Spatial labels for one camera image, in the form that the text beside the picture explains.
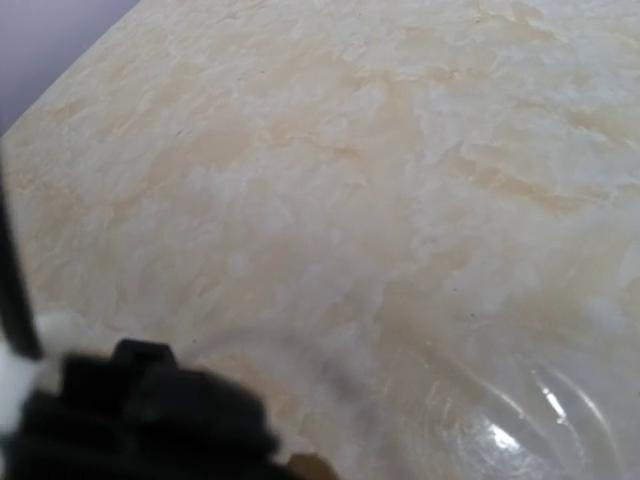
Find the brown object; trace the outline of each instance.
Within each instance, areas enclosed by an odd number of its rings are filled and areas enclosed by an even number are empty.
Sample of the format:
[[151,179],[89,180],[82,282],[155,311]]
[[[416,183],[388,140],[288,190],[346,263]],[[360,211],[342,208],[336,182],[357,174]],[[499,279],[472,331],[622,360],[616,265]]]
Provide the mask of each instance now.
[[340,480],[329,462],[315,454],[296,453],[287,462],[287,468],[303,480]]

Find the marble pattern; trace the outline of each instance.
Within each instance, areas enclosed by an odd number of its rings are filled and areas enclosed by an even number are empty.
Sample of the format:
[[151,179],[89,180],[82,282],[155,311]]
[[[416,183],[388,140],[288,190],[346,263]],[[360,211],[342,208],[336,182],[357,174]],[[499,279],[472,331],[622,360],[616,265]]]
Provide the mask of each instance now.
[[[75,312],[87,348],[171,341],[249,382],[288,451],[345,478],[383,461],[320,386],[291,393],[304,382],[262,369],[268,353],[217,354],[212,335],[314,338],[438,479],[522,478],[520,460],[491,473],[465,450],[461,419],[486,396],[469,385],[535,410],[496,352],[555,362],[609,402],[623,478],[640,468],[624,443],[640,440],[624,416],[639,78],[632,0],[143,0],[5,137],[33,295]],[[461,384],[434,374],[443,358]],[[582,472],[585,452],[558,471]],[[527,478],[569,478],[534,457]]]

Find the black cord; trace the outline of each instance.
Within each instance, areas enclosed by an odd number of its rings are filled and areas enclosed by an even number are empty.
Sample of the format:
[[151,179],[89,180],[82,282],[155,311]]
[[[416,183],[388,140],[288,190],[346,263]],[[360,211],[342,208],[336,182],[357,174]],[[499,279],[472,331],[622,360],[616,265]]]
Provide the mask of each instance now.
[[13,351],[23,357],[39,360],[42,358],[42,347],[13,242],[1,160],[0,157],[0,321]]

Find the marble table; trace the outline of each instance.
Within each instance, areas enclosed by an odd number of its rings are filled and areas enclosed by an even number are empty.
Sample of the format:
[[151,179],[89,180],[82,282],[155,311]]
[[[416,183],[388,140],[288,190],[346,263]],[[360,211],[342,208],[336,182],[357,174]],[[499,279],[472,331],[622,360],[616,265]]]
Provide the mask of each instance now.
[[39,311],[349,479],[640,478],[633,0],[142,0],[4,139]]

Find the purple wall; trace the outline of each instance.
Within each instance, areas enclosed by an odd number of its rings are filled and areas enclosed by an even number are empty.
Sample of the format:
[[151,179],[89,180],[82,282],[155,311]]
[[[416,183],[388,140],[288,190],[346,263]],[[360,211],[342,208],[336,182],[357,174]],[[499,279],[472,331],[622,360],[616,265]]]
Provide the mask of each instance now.
[[0,0],[0,136],[138,0]]

